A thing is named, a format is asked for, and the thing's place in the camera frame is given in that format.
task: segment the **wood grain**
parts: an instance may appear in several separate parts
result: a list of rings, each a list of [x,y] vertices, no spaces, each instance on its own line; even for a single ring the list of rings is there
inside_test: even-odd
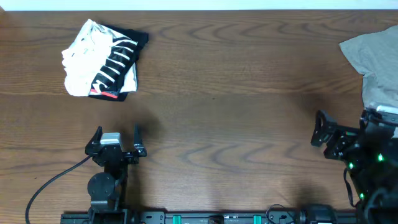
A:
[[[77,98],[63,86],[61,51],[87,19],[143,30],[139,91],[124,103]],[[10,12],[0,20],[0,222],[23,223],[49,178],[84,158],[98,125],[131,142],[145,127],[149,156],[132,167],[134,208],[349,208],[343,165],[310,145],[327,110],[356,126],[361,76],[338,43],[398,22],[397,11]],[[32,223],[90,206],[92,161],[48,186]]]

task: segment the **led light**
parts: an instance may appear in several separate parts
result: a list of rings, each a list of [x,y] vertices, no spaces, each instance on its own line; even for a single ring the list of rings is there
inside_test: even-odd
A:
[[[377,159],[379,160],[379,162],[381,162],[381,161],[384,160],[384,157],[383,157],[383,155],[380,153],[379,156],[377,157]]]

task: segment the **light blue cloth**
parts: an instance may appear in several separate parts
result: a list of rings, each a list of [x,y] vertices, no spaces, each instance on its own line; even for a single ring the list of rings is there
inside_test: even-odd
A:
[[[363,75],[364,106],[378,102],[398,107],[398,26],[344,41],[340,48]]]

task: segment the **pile of clothes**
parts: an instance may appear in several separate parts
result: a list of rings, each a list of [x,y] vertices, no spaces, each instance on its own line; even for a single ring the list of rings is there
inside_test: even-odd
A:
[[[65,88],[73,96],[124,101],[137,91],[136,62],[148,34],[88,20],[62,52]]]

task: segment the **black cable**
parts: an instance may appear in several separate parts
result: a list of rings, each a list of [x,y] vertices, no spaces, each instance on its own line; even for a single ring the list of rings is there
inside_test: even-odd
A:
[[[57,180],[59,177],[67,174],[68,172],[74,170],[76,167],[82,165],[83,163],[85,163],[89,158],[91,158],[91,156],[87,156],[85,159],[83,159],[81,162],[79,162],[78,164],[74,165],[73,167],[63,171],[62,173],[56,175],[55,177],[51,178],[49,181],[47,181],[43,186],[41,186],[41,188],[39,188],[36,193],[33,195],[33,197],[30,199],[29,203],[26,206],[26,211],[25,211],[25,221],[26,224],[30,224],[29,221],[29,210],[30,210],[30,206],[32,206],[33,201],[36,199],[36,197],[38,196],[38,194],[46,187],[48,186],[48,184],[51,184],[53,181]]]
[[[274,223],[272,220],[270,220],[269,218],[268,218],[268,211],[273,207],[273,206],[276,206],[276,205],[278,205],[278,206],[281,206],[282,208],[285,208],[283,205],[280,205],[280,204],[273,204],[273,205],[271,205],[270,207],[268,207],[268,209],[267,209],[267,211],[266,211],[266,218],[268,219],[268,221],[269,222],[271,222],[272,224],[276,224],[276,223]],[[290,223],[294,223],[294,217],[293,217],[293,215],[291,215],[288,211],[286,211],[287,212],[287,214],[292,218],[292,222],[290,222]]]
[[[346,187],[347,187],[347,193],[348,193],[348,200],[349,200],[349,204],[355,208],[354,205],[354,200],[353,200],[353,191],[351,190],[351,186],[347,181],[347,168],[344,169],[344,182],[346,183]]]

